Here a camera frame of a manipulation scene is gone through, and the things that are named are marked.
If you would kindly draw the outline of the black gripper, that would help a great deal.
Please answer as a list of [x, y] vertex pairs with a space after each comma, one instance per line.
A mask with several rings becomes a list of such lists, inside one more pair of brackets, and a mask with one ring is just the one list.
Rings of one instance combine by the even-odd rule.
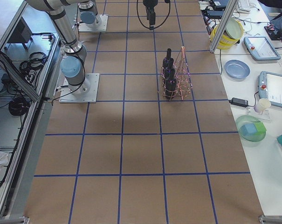
[[156, 14], [154, 8], [157, 4], [158, 0], [143, 0], [143, 5], [146, 8], [147, 20], [149, 22], [149, 30], [153, 30], [156, 23]]

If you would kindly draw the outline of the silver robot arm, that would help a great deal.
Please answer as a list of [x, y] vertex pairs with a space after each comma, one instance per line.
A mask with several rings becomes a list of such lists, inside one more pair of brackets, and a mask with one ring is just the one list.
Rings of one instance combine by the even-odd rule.
[[[154, 11], [155, 6], [158, 4], [157, 0], [144, 0], [143, 5], [145, 6], [146, 10], [146, 19], [149, 22], [149, 27], [146, 27], [142, 21], [140, 20], [139, 13], [138, 13], [138, 4], [137, 4], [137, 16], [138, 19], [143, 27], [149, 30], [154, 29], [154, 25], [156, 23], [156, 14]], [[85, 23], [87, 27], [90, 28], [97, 28], [98, 26], [101, 25], [102, 20], [100, 15], [98, 14], [96, 2], [94, 0], [90, 0], [87, 2], [82, 2], [78, 4], [78, 9], [80, 15], [80, 19], [82, 23]]]
[[43, 11], [50, 17], [60, 39], [64, 45], [65, 57], [60, 69], [65, 76], [71, 93], [83, 94], [89, 90], [89, 82], [85, 74], [86, 48], [77, 39], [75, 32], [67, 18], [65, 6], [83, 3], [83, 0], [28, 0], [34, 9]]

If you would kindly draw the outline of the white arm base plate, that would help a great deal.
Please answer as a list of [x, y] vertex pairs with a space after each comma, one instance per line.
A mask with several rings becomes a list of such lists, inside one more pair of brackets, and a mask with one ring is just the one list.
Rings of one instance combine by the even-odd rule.
[[63, 85], [67, 85], [61, 91], [61, 97], [59, 98], [60, 103], [96, 103], [98, 86], [99, 86], [99, 73], [87, 73], [85, 81], [82, 86], [78, 87], [69, 86], [66, 78], [64, 79]]
[[81, 21], [78, 30], [82, 33], [106, 32], [108, 17], [109, 16], [107, 14], [81, 14]]

